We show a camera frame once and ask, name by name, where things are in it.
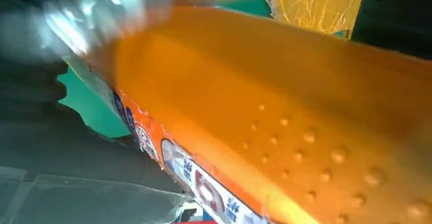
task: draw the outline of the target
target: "clear plastic bag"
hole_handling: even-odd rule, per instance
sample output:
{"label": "clear plastic bag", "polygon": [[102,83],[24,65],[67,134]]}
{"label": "clear plastic bag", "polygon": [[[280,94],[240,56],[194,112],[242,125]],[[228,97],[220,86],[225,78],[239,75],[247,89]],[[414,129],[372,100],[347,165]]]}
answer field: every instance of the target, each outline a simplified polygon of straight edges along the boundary
{"label": "clear plastic bag", "polygon": [[334,34],[354,27],[361,0],[268,0],[272,15],[289,24]]}

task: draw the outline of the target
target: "printed label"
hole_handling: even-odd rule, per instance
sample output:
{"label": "printed label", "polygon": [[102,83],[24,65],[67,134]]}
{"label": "printed label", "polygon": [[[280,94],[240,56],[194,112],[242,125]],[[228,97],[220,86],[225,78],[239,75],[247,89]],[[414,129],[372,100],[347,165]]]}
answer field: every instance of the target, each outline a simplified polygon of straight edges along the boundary
{"label": "printed label", "polygon": [[126,111],[124,110],[123,102],[120,96],[113,91],[113,97],[114,97],[114,105],[116,106],[118,115],[123,120],[123,122],[128,125],[129,123],[126,119]]}
{"label": "printed label", "polygon": [[195,200],[218,223],[264,224],[267,221],[229,192],[198,166],[178,145],[168,139],[161,142],[168,173],[194,193]]}
{"label": "printed label", "polygon": [[156,148],[154,147],[153,141],[150,136],[147,134],[144,126],[141,125],[138,121],[135,121],[136,134],[140,140],[140,149],[141,151],[147,152],[152,159],[155,159],[159,162],[159,156],[157,154]]}

